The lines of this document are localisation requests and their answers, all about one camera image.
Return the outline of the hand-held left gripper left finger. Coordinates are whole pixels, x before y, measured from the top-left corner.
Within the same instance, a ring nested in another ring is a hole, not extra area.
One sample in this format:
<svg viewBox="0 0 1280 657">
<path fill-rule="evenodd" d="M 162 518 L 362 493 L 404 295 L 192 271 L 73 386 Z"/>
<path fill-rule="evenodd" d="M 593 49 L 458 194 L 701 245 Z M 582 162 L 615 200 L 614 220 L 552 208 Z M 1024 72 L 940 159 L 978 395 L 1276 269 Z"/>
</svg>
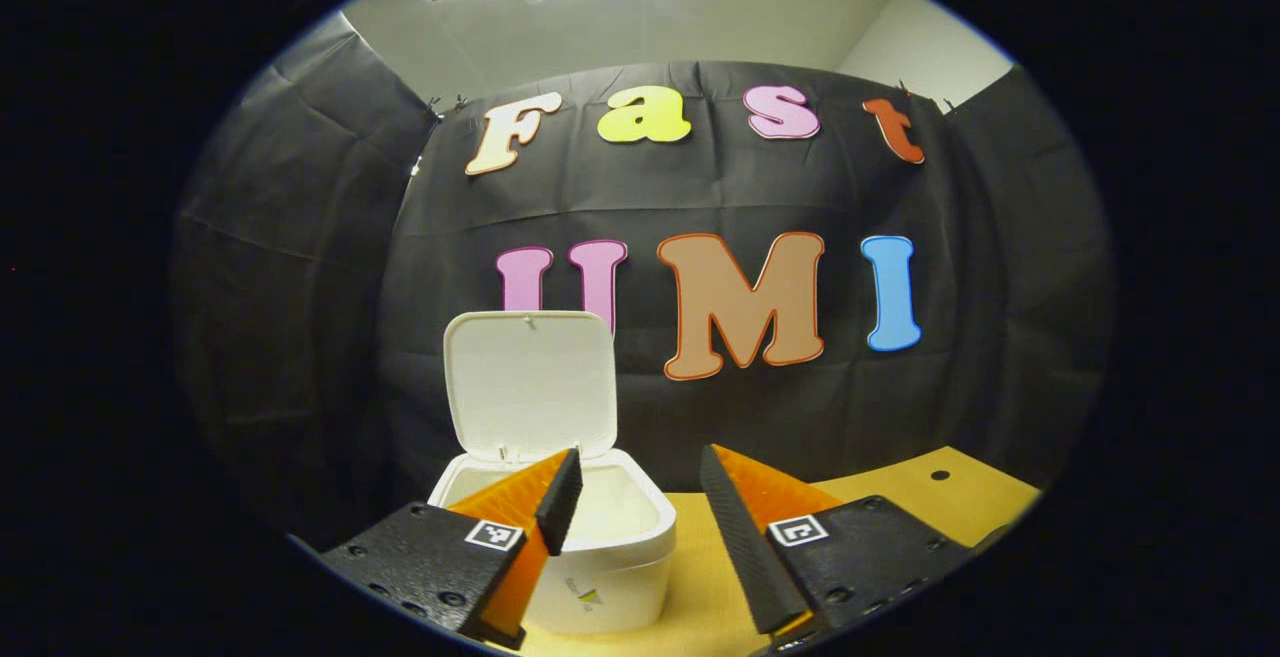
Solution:
<svg viewBox="0 0 1280 657">
<path fill-rule="evenodd" d="M 452 506 L 408 503 L 317 562 L 417 622 L 516 651 L 581 492 L 580 453 L 562 450 Z"/>
</svg>

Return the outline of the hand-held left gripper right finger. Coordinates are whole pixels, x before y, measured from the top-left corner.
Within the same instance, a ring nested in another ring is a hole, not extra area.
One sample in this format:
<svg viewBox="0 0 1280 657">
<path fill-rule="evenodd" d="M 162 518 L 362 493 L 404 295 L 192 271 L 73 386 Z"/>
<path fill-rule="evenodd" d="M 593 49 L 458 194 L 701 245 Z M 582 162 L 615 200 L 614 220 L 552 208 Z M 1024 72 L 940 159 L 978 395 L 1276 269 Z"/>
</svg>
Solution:
<svg viewBox="0 0 1280 657">
<path fill-rule="evenodd" d="M 700 483 L 769 652 L 795 652 L 915 599 L 973 551 L 870 494 L 842 501 L 723 446 Z"/>
</svg>

